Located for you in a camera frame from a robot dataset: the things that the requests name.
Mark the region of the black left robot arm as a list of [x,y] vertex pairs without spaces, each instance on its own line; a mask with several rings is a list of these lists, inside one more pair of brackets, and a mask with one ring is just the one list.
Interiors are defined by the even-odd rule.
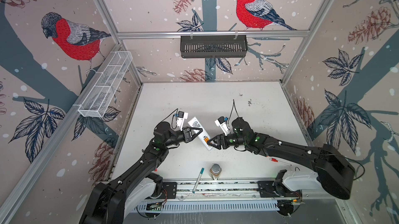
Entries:
[[200,127],[189,126],[175,131],[168,122],[160,122],[154,129],[154,137],[134,165],[109,183],[100,182],[94,187],[79,223],[123,223],[132,208],[141,201],[162,193],[163,178],[154,171],[166,159],[169,147],[189,143],[202,132]]

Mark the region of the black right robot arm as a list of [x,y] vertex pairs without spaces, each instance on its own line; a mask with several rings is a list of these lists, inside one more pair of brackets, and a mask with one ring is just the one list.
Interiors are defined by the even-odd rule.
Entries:
[[207,140],[207,144],[219,150],[243,145],[252,154],[300,164],[317,173],[322,188],[331,196],[350,199],[355,169],[333,146],[324,144],[323,147],[309,147],[281,141],[254,132],[241,117],[232,122],[232,130],[232,134],[217,135]]

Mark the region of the white remote control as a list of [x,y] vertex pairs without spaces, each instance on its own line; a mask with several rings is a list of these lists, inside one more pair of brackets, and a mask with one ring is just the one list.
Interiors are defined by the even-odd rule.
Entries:
[[199,120],[196,117],[193,117],[188,121],[188,125],[194,128],[194,133],[197,134],[195,139],[200,140],[208,151],[212,150],[212,146],[207,143],[210,140],[210,136]]

